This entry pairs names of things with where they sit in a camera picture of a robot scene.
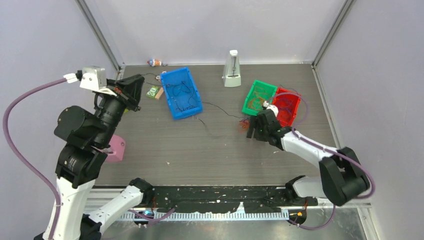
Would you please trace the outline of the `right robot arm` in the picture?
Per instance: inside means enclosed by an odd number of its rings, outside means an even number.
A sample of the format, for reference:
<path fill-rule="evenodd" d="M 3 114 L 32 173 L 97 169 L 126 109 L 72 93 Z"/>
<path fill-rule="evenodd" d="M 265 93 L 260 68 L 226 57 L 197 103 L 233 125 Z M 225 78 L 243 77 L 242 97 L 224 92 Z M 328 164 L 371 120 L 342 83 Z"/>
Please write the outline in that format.
<path fill-rule="evenodd" d="M 285 184 L 285 198 L 291 205 L 314 197 L 328 199 L 340 207 L 372 190 L 372 183 L 351 148 L 326 146 L 291 126 L 281 126 L 270 109 L 249 118 L 246 136 L 294 154 L 319 170 L 318 177 L 301 175 Z"/>

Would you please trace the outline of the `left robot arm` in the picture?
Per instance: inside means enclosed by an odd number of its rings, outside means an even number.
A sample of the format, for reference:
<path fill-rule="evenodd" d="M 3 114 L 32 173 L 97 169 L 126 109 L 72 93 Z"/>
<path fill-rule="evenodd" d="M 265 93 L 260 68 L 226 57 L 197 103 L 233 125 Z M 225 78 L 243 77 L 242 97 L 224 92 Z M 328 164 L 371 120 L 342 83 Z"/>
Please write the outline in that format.
<path fill-rule="evenodd" d="M 138 111 L 145 79 L 136 74 L 121 80 L 104 79 L 105 93 L 97 92 L 95 112 L 80 106 L 64 109 L 54 134 L 65 141 L 55 173 L 60 196 L 60 213 L 51 215 L 47 229 L 38 240 L 99 240 L 106 229 L 129 209 L 148 207 L 154 199 L 153 186 L 141 178 L 130 181 L 114 199 L 90 213 L 84 209 L 91 189 L 107 158 L 104 149 L 125 110 Z"/>

